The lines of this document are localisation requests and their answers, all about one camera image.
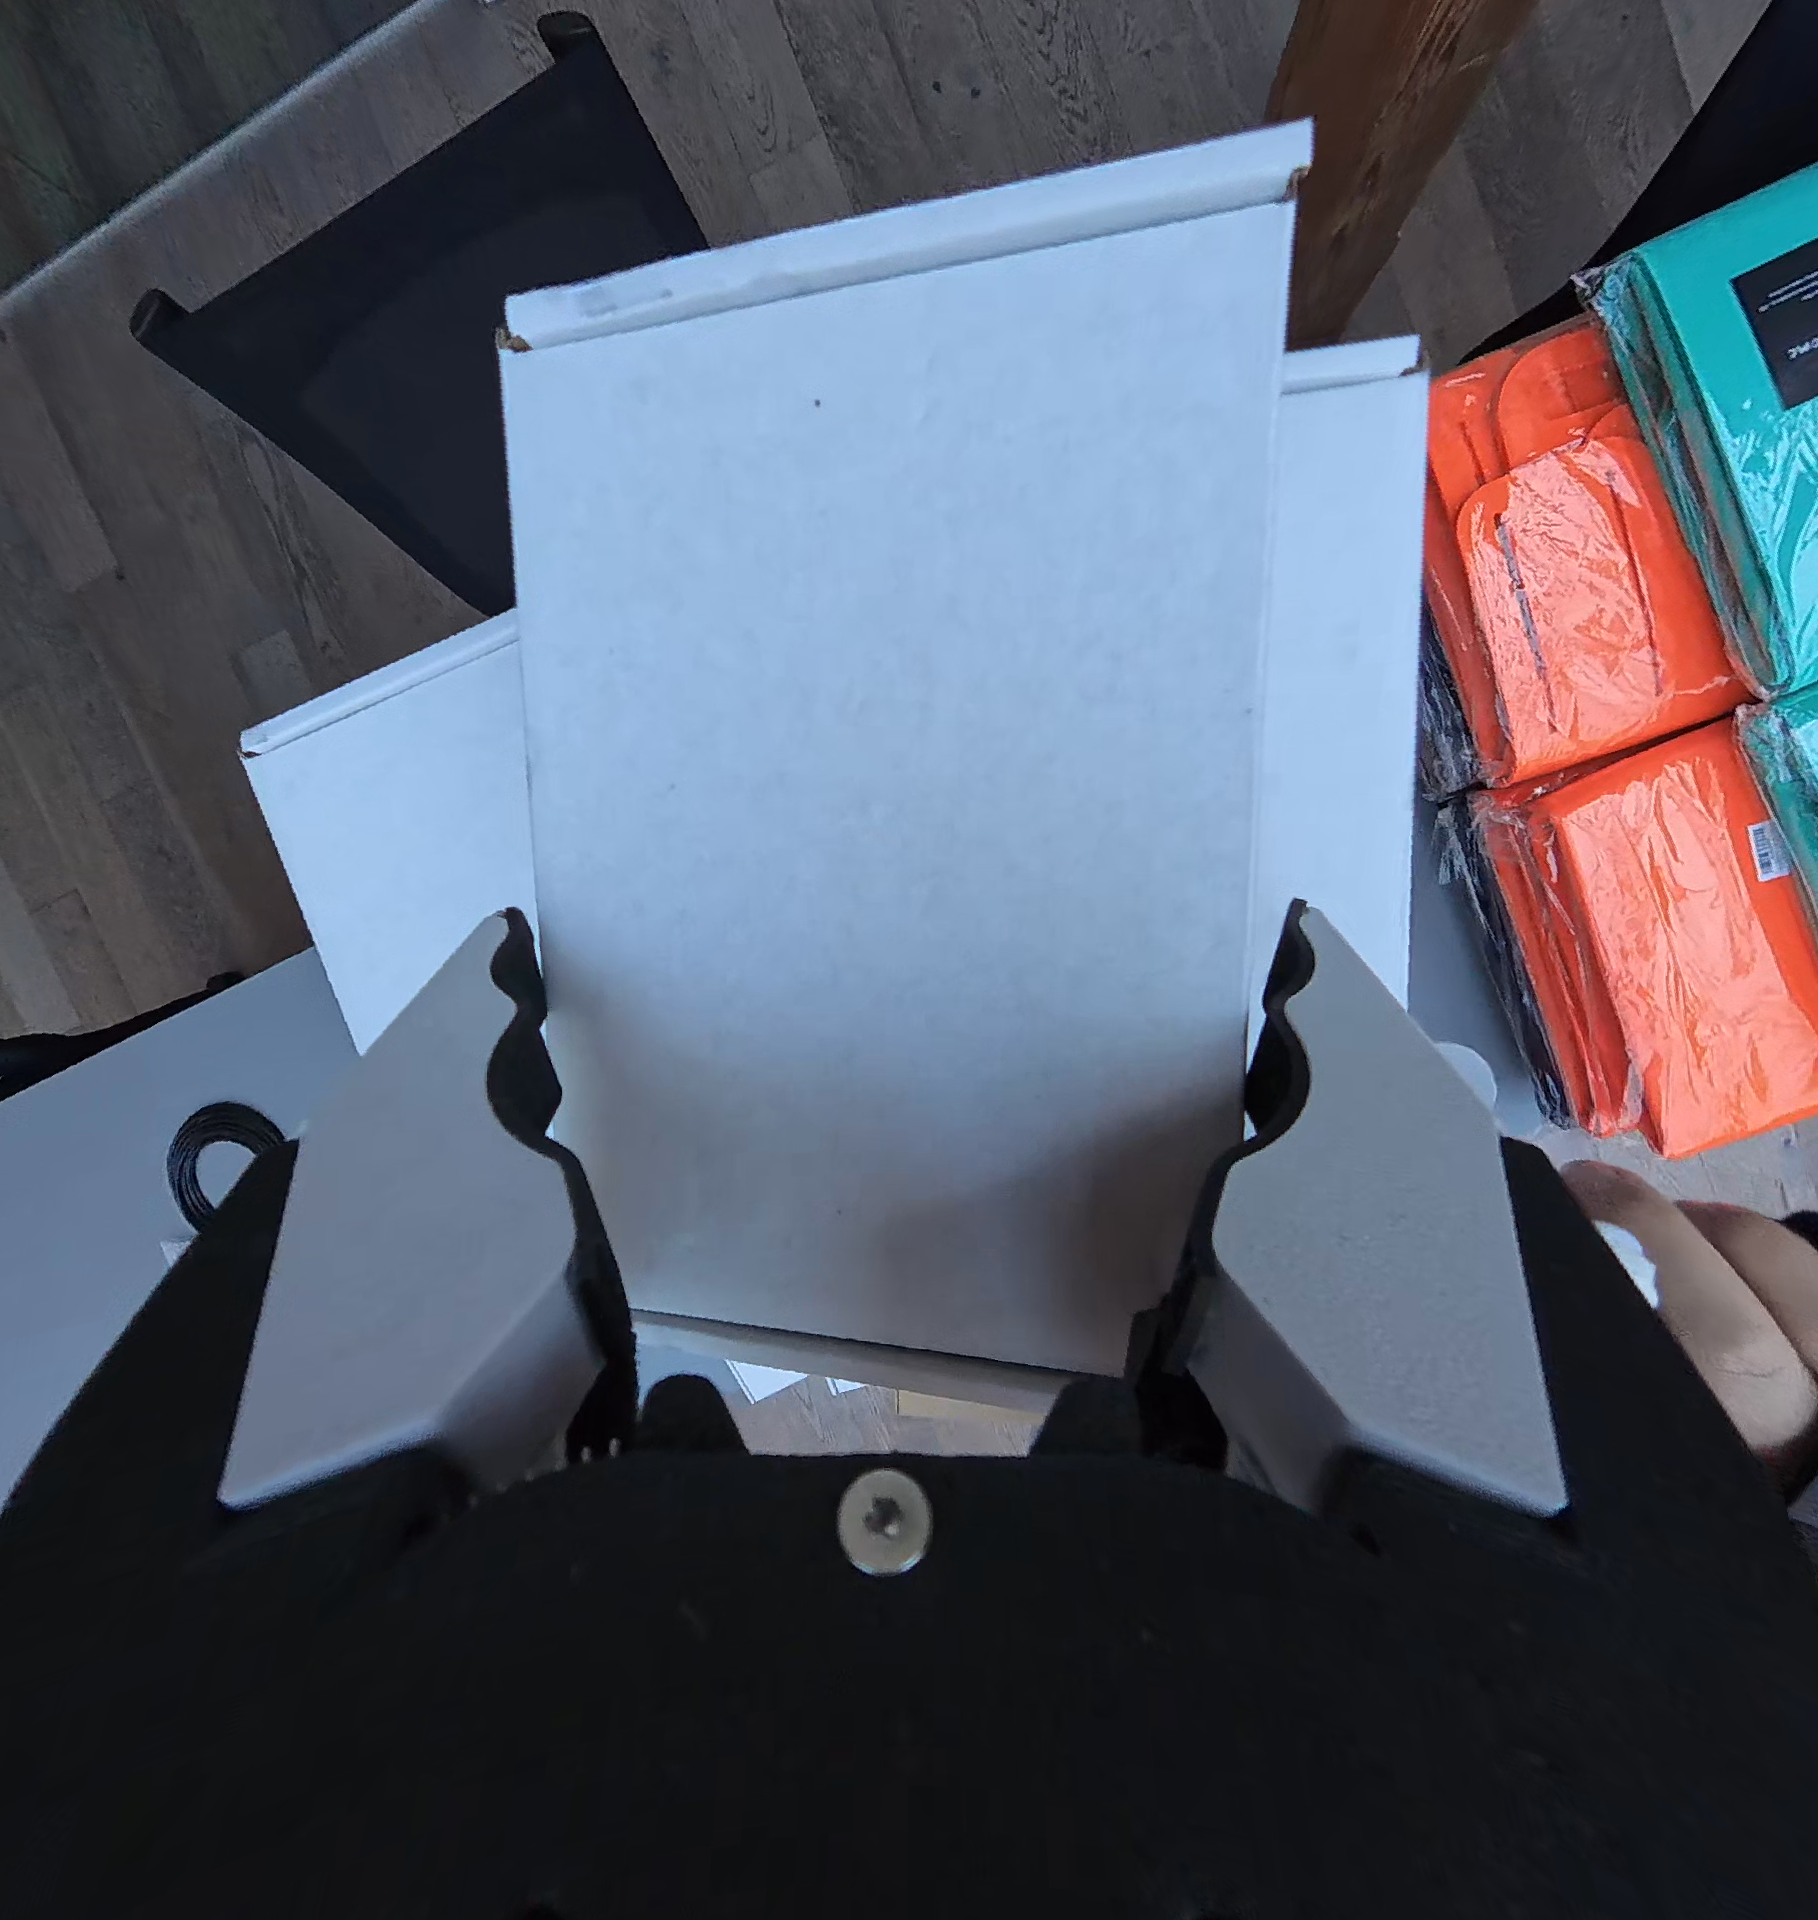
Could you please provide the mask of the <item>stack of wrapped coloured cloths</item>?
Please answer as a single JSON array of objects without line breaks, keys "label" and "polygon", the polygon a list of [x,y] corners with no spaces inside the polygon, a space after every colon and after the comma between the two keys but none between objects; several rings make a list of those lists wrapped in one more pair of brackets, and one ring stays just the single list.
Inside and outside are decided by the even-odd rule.
[{"label": "stack of wrapped coloured cloths", "polygon": [[1423,779],[1534,1101],[1818,1116],[1818,171],[1431,393]]}]

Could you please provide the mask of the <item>wooden pillar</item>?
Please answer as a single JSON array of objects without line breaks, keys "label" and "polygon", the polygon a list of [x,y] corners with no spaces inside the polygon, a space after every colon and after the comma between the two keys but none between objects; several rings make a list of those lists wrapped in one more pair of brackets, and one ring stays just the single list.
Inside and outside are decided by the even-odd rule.
[{"label": "wooden pillar", "polygon": [[1332,347],[1534,3],[1296,3],[1268,122],[1309,119],[1295,352]]}]

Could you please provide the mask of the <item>black mesh chair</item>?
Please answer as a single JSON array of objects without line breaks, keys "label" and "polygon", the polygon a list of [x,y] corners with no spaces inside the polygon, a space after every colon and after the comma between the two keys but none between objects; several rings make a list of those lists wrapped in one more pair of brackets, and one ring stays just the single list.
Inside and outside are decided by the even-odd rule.
[{"label": "black mesh chair", "polygon": [[534,81],[317,237],[198,309],[145,290],[128,313],[480,616],[513,608],[505,305],[709,249],[594,25],[538,39]]}]

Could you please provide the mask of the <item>white cardboard box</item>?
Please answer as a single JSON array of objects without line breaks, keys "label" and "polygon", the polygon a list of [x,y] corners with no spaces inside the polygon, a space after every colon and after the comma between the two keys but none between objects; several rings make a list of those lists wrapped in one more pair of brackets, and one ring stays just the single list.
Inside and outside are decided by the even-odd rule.
[{"label": "white cardboard box", "polygon": [[357,1051],[496,911],[538,929],[518,612],[239,741]]},{"label": "white cardboard box", "polygon": [[1324,913],[1409,1001],[1425,356],[1288,352],[1263,608],[1248,989],[1288,911]]},{"label": "white cardboard box", "polygon": [[558,1136],[633,1307],[1122,1371],[1238,1116],[1306,163],[507,300]]}]

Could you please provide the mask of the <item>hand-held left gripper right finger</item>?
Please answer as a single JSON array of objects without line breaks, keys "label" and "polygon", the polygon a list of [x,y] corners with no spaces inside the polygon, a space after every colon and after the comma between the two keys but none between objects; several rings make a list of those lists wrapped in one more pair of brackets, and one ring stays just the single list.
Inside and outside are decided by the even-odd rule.
[{"label": "hand-held left gripper right finger", "polygon": [[1570,1505],[1501,1133],[1338,925],[1296,898],[1259,995],[1246,1136],[1139,1313],[1145,1421],[1204,1406],[1283,1502],[1352,1456],[1531,1520]]}]

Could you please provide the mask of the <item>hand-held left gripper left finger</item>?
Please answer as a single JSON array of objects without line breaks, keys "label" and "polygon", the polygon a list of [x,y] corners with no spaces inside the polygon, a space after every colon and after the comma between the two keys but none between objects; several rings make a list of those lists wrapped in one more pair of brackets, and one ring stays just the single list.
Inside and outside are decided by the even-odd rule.
[{"label": "hand-held left gripper left finger", "polygon": [[298,1133],[221,1502],[256,1509],[426,1450],[476,1493],[635,1422],[631,1299],[552,1136],[534,929],[501,911]]}]

